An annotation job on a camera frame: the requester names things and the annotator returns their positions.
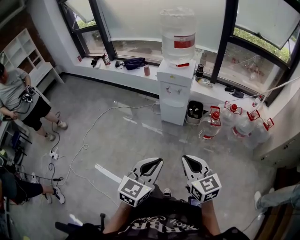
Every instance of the concrete floor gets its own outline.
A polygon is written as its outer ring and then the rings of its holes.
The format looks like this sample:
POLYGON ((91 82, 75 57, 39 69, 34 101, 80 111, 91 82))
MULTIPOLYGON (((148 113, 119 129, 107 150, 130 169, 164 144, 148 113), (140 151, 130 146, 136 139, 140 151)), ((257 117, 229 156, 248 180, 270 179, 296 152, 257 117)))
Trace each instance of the concrete floor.
MULTIPOLYGON (((54 163, 55 177, 65 178, 70 162, 82 147, 85 133, 100 113, 120 104, 136 107, 153 102, 135 92, 98 82, 71 76, 64 76, 64 80, 66 84, 55 85, 46 96, 52 110, 55 113, 61 111, 61 119, 69 124, 68 130, 58 130, 59 154, 65 157, 54 163)), ((46 130, 51 130, 46 120, 43 125, 46 130)), ((51 159, 41 157, 55 142, 47 142, 33 130, 31 138, 33 145, 28 147, 28 156, 23 160, 26 172, 41 176, 47 173, 46 176, 51 177, 52 173, 48 171, 51 159)), ((223 185, 219 197, 214 200, 222 231, 232 226, 244 230, 251 223, 259 214, 254 208, 255 191, 267 192, 275 177, 275 169, 253 162, 251 152, 239 142, 226 141, 224 132, 211 141, 199 141, 196 128, 162 122, 150 107, 110 110, 96 122, 84 143, 89 149, 80 151, 72 168, 117 203, 118 184, 95 169, 95 164, 122 178, 138 160, 161 157, 164 166, 156 183, 161 189, 169 187, 174 197, 187 200, 188 192, 184 188, 187 180, 181 156, 189 154, 203 158, 218 173, 223 185)), ((83 223, 99 224, 100 213, 106 214, 107 222, 117 209, 107 196, 73 172, 60 188, 66 197, 64 205, 57 199, 48 205, 44 198, 36 197, 23 206, 11 206, 11 218, 20 236, 26 235, 32 240, 64 239, 65 234, 54 228, 55 221, 74 223, 71 219, 74 215, 83 223)), ((261 222, 262 219, 254 221, 245 232, 251 239, 261 222)))

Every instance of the trash can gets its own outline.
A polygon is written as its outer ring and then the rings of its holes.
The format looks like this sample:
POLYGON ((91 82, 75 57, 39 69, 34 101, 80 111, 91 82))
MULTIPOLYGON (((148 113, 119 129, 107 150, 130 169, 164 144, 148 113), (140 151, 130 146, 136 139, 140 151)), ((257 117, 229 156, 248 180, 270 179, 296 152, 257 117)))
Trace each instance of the trash can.
POLYGON ((203 104, 196 101, 190 101, 187 106, 186 123, 196 126, 200 123, 202 115, 203 104))

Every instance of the sneaker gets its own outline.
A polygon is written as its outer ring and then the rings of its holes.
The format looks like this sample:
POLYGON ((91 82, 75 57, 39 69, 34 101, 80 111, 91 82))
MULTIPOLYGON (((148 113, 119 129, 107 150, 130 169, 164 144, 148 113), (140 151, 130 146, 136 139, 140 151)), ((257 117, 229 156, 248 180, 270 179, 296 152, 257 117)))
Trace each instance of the sneaker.
POLYGON ((68 125, 66 122, 63 121, 59 121, 59 123, 57 124, 58 127, 60 127, 61 129, 66 130, 68 128, 68 125))
POLYGON ((54 141, 55 140, 55 135, 51 134, 51 133, 47 133, 46 135, 46 139, 48 139, 49 141, 54 141))
POLYGON ((65 197, 64 195, 61 193, 60 191, 60 188, 59 187, 54 187, 54 196, 57 197, 58 201, 61 203, 61 204, 64 204, 65 203, 65 197))
POLYGON ((43 196, 45 197, 45 199, 47 200, 48 204, 52 203, 52 197, 50 194, 43 194, 43 196))
POLYGON ((258 200, 262 197, 262 194, 257 191, 255 194, 254 194, 254 205, 255 205, 255 209, 258 210, 258 207, 257 207, 257 203, 258 203, 258 200))
POLYGON ((172 192, 170 189, 166 188, 164 191, 163 191, 163 195, 164 197, 172 197, 172 192))

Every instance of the plastic water bottle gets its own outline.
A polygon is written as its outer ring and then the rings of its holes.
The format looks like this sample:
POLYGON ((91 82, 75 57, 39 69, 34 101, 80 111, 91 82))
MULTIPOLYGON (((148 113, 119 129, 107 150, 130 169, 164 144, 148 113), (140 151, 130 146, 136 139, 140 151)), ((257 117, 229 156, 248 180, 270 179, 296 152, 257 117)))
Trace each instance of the plastic water bottle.
POLYGON ((262 99, 262 95, 259 95, 252 103, 252 106, 256 107, 260 103, 261 99, 262 99))
POLYGON ((198 127, 198 136, 203 139, 212 139, 221 130, 220 108, 211 106, 210 112, 205 113, 198 127))
POLYGON ((243 139, 244 145, 249 149, 254 149, 258 144, 267 141, 271 136, 269 129, 272 126, 274 126, 274 122, 271 118, 269 118, 266 122, 259 118, 256 121, 253 131, 248 137, 243 139))
POLYGON ((242 114, 243 109, 238 107, 236 104, 230 104, 229 102, 225 102, 223 106, 220 107, 220 119, 223 128, 232 128, 237 119, 242 114))
POLYGON ((241 115, 237 120, 236 125, 232 128, 232 133, 237 138, 243 138, 248 136, 255 127, 255 120, 260 118, 259 112, 257 110, 247 114, 241 115))
POLYGON ((162 51, 171 67, 189 63, 195 54, 196 18, 186 7, 164 9, 160 12, 162 51))

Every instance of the human hand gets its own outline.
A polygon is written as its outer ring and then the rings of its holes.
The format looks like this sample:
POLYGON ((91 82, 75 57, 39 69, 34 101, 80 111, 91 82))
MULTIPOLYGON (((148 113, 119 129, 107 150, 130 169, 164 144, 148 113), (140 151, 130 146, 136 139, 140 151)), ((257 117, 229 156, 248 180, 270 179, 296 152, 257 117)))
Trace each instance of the human hand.
POLYGON ((17 111, 11 111, 9 116, 10 116, 13 120, 16 120, 16 119, 19 117, 17 111))

